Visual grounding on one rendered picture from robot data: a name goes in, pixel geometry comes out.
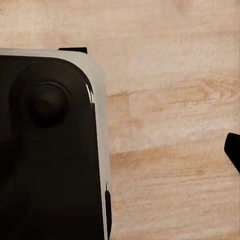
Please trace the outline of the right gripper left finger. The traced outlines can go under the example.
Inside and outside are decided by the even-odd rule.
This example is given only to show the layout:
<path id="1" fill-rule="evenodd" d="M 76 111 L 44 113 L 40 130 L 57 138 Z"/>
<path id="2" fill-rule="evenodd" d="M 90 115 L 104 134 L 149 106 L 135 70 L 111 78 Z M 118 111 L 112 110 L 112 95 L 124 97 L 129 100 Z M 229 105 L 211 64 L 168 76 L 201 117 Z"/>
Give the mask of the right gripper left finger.
<path id="1" fill-rule="evenodd" d="M 26 152 L 22 133 L 0 138 L 0 193 Z"/>

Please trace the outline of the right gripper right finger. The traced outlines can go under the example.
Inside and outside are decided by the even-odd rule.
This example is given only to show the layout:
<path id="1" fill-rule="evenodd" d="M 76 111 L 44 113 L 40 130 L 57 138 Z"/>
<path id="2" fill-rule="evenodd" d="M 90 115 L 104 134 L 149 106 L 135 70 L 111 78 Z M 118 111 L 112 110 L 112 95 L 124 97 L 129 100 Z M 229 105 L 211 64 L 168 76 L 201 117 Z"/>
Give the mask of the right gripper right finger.
<path id="1" fill-rule="evenodd" d="M 240 172 L 240 135 L 229 133 L 225 140 L 224 151 Z"/>

